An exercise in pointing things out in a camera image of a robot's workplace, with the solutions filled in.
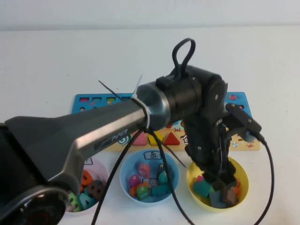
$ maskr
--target white table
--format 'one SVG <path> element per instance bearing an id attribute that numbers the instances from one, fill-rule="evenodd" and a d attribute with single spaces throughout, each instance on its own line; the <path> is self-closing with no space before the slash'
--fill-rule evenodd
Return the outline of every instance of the white table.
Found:
<path id="1" fill-rule="evenodd" d="M 219 73 L 229 91 L 244 91 L 253 117 L 262 125 L 275 164 L 275 194 L 261 224 L 300 224 L 299 84 L 300 27 L 235 27 L 179 30 L 86 30 L 0 32 L 0 121 L 13 116 L 56 117 L 71 112 L 79 93 L 133 91 L 138 77 L 150 82 L 173 69 L 171 52 L 183 38 L 196 40 L 190 64 Z M 109 171 L 119 153 L 95 157 Z M 178 153 L 185 164 L 185 152 Z M 251 225 L 262 213 L 270 192 L 270 166 L 258 152 L 231 152 L 248 173 L 247 199 L 236 209 L 213 214 L 200 209 L 179 165 L 178 199 L 198 225 Z M 139 208 L 122 192 L 119 172 L 109 188 L 97 224 L 188 224 L 173 199 Z M 89 225 L 93 214 L 65 215 L 62 225 Z"/>

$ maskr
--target red block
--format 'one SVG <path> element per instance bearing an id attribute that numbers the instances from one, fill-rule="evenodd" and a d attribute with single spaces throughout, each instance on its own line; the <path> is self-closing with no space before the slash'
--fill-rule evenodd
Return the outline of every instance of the red block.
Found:
<path id="1" fill-rule="evenodd" d="M 180 145 L 180 141 L 172 132 L 166 137 L 164 143 L 165 145 Z"/>

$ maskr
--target toy block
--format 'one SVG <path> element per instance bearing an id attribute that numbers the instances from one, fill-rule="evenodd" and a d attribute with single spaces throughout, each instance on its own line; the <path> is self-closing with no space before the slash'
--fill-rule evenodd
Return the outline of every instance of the toy block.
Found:
<path id="1" fill-rule="evenodd" d="M 204 180 L 204 177 L 203 176 L 198 176 L 196 181 L 201 182 L 202 180 Z"/>
<path id="2" fill-rule="evenodd" d="M 201 182 L 196 181 L 193 185 L 193 191 L 201 197 L 207 197 L 210 193 L 210 187 L 211 185 L 206 180 L 202 180 Z"/>
<path id="3" fill-rule="evenodd" d="M 158 164 L 157 172 L 156 172 L 156 178 L 158 179 L 158 176 L 165 171 L 164 164 L 160 163 Z"/>
<path id="4" fill-rule="evenodd" d="M 137 190 L 140 186 L 143 186 L 143 185 L 145 185 L 145 186 L 149 189 L 149 185 L 148 185 L 148 183 L 145 181 L 145 182 L 143 182 L 143 183 L 141 183 L 141 184 L 138 184 L 138 185 L 136 185 L 136 186 L 130 188 L 130 189 L 129 189 L 129 195 L 130 195 L 131 197 L 136 197 L 136 190 Z"/>
<path id="5" fill-rule="evenodd" d="M 160 185 L 168 183 L 167 173 L 165 171 L 161 172 L 161 174 L 158 176 L 158 181 Z"/>
<path id="6" fill-rule="evenodd" d="M 79 204 L 83 210 L 89 209 L 96 203 L 97 200 L 95 198 L 90 198 L 88 195 L 85 195 L 84 193 L 79 195 Z"/>
<path id="7" fill-rule="evenodd" d="M 150 196 L 150 192 L 146 185 L 141 185 L 137 188 L 136 195 L 138 199 L 141 201 L 145 198 L 148 198 Z"/>
<path id="8" fill-rule="evenodd" d="M 147 163 L 142 163 L 139 166 L 138 172 L 139 172 L 140 176 L 148 179 L 150 177 L 150 174 L 151 174 L 150 166 Z"/>
<path id="9" fill-rule="evenodd" d="M 165 145 L 180 145 L 180 141 L 177 139 L 177 137 L 170 132 L 169 135 L 165 138 L 164 141 Z"/>
<path id="10" fill-rule="evenodd" d="M 227 204 L 222 201 L 222 190 L 210 192 L 210 206 L 218 209 L 228 208 Z"/>
<path id="11" fill-rule="evenodd" d="M 100 180 L 94 180 L 91 182 L 85 189 L 87 189 L 89 197 L 93 197 L 96 200 L 100 201 L 102 196 L 104 185 Z"/>
<path id="12" fill-rule="evenodd" d="M 230 189 L 223 189 L 222 190 L 222 200 L 226 203 L 229 207 L 235 206 L 238 203 L 238 198 L 234 190 Z"/>
<path id="13" fill-rule="evenodd" d="M 164 137 L 158 131 L 154 131 L 154 133 L 156 134 L 156 136 L 158 137 L 159 140 L 163 141 Z M 150 145 L 157 146 L 157 143 L 152 135 L 148 135 L 148 139 L 149 139 Z"/>
<path id="14" fill-rule="evenodd" d="M 137 137 L 137 139 L 133 142 L 133 146 L 145 146 L 147 145 L 146 134 L 141 132 L 141 134 Z"/>
<path id="15" fill-rule="evenodd" d="M 160 195 L 166 195 L 170 192 L 171 192 L 171 190 L 170 190 L 170 187 L 168 184 L 159 185 L 159 186 L 153 187 L 151 189 L 151 195 L 153 197 L 160 196 Z"/>
<path id="16" fill-rule="evenodd" d="M 92 176 L 86 170 L 83 171 L 81 185 L 85 188 L 93 181 Z"/>
<path id="17" fill-rule="evenodd" d="M 135 185 L 138 185 L 141 183 L 142 183 L 142 181 L 141 181 L 141 178 L 139 177 L 139 175 L 134 174 L 131 177 L 129 177 L 129 184 L 130 184 L 131 188 L 134 187 Z"/>
<path id="18" fill-rule="evenodd" d="M 69 204 L 72 206 L 73 212 L 80 212 L 82 210 L 78 196 L 76 196 L 72 191 L 69 194 Z"/>

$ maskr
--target black wire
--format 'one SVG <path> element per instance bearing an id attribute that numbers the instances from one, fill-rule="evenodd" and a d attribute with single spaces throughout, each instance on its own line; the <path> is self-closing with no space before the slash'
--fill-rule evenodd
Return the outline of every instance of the black wire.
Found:
<path id="1" fill-rule="evenodd" d="M 160 151 L 160 154 L 163 158 L 163 162 L 164 162 L 164 165 L 165 165 L 165 172 L 166 172 L 166 175 L 167 175 L 167 179 L 168 179 L 168 183 L 169 183 L 169 186 L 170 186 L 170 190 L 171 190 L 171 193 L 173 195 L 173 198 L 174 198 L 174 201 L 179 209 L 179 211 L 182 213 L 182 215 L 184 216 L 184 218 L 191 224 L 191 225 L 195 225 L 191 220 L 190 218 L 188 218 L 188 216 L 186 215 L 186 213 L 184 212 L 184 210 L 182 209 L 182 207 L 180 206 L 180 203 L 178 202 L 177 200 L 177 197 L 176 197 L 176 194 L 175 194 L 175 191 L 174 191 L 174 188 L 173 188 L 173 185 L 172 185 L 172 180 L 171 180 L 171 177 L 170 177 L 170 174 L 169 174 L 169 168 L 168 168 L 168 165 L 167 165 L 167 160 L 165 158 L 165 153 L 164 153 L 164 150 L 163 150 L 163 147 L 159 141 L 159 138 L 156 136 L 156 134 L 152 131 L 152 130 L 148 130 L 147 133 L 151 134 L 157 145 L 158 145 L 158 148 L 159 148 L 159 151 Z"/>
<path id="2" fill-rule="evenodd" d="M 270 208 L 270 205 L 272 203 L 273 194 L 274 194 L 274 183 L 275 183 L 274 165 L 273 165 L 273 159 L 272 159 L 271 151 L 268 147 L 267 142 L 263 138 L 261 139 L 261 143 L 263 143 L 263 145 L 266 147 L 266 150 L 267 150 L 267 153 L 268 153 L 268 156 L 269 156 L 269 160 L 270 160 L 270 166 L 271 166 L 271 191 L 270 191 L 270 196 L 269 196 L 267 206 L 266 206 L 266 208 L 262 212 L 261 216 L 259 217 L 259 219 L 257 220 L 257 222 L 254 225 L 258 225 L 263 220 L 265 215 L 267 214 L 267 212 Z"/>
<path id="3" fill-rule="evenodd" d="M 107 87 L 105 84 L 103 84 L 101 81 L 99 81 L 100 84 L 102 84 L 106 89 L 108 89 L 115 97 L 117 97 L 118 99 L 120 99 L 121 101 L 123 101 L 123 99 L 117 94 L 115 93 L 113 90 L 111 90 L 109 87 Z"/>
<path id="4" fill-rule="evenodd" d="M 101 208 L 101 205 L 104 201 L 104 198 L 105 198 L 105 195 L 107 193 L 107 190 L 113 180 L 113 176 L 115 175 L 119 165 L 121 164 L 122 162 L 122 159 L 124 158 L 125 154 L 128 152 L 129 148 L 131 147 L 131 145 L 133 144 L 133 142 L 137 139 L 137 137 L 142 133 L 142 129 L 140 129 L 133 137 L 132 139 L 129 141 L 129 143 L 126 145 L 126 147 L 124 148 L 124 150 L 122 151 L 121 155 L 119 156 L 116 164 L 114 165 L 113 169 L 112 169 L 112 172 L 111 174 L 109 175 L 109 178 L 106 182 L 106 185 L 104 187 L 104 190 L 103 190 L 103 194 L 101 196 L 101 199 L 97 205 L 97 208 L 96 208 L 96 211 L 95 211 L 95 214 L 94 214 L 94 218 L 92 220 L 92 223 L 91 225 L 95 225 L 96 221 L 97 221 L 97 218 L 98 218 L 98 215 L 99 215 L 99 212 L 100 212 L 100 208 Z"/>
<path id="5" fill-rule="evenodd" d="M 181 64 L 181 68 L 179 68 L 179 64 L 178 64 L 178 61 L 177 61 L 177 52 L 178 50 L 187 42 L 191 42 L 191 47 L 187 53 L 187 55 L 185 56 L 182 64 Z M 196 42 L 193 40 L 193 39 L 190 39 L 190 38 L 186 38 L 182 41 L 180 41 L 173 49 L 172 51 L 172 59 L 173 59 L 173 62 L 174 62 L 174 65 L 175 65 L 175 75 L 174 75 L 174 78 L 177 79 L 177 78 L 180 78 L 181 76 L 184 76 L 185 75 L 185 71 L 186 71 L 186 68 L 187 68 L 187 65 L 188 65 L 188 62 L 189 60 L 192 58 L 194 52 L 195 52 L 195 49 L 196 49 Z"/>

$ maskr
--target orange block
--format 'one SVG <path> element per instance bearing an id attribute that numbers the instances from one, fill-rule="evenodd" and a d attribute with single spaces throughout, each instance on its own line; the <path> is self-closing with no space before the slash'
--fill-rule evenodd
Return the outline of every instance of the orange block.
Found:
<path id="1" fill-rule="evenodd" d="M 136 186 L 130 188 L 130 189 L 129 189 L 129 194 L 130 194 L 130 196 L 131 196 L 131 197 L 136 197 L 136 190 L 137 190 L 140 186 L 142 186 L 142 185 L 146 185 L 147 188 L 149 188 L 148 182 L 145 181 L 144 183 L 138 184 L 138 185 L 136 185 Z"/>
<path id="2" fill-rule="evenodd" d="M 81 185 L 85 188 L 93 181 L 92 176 L 86 170 L 83 171 Z"/>

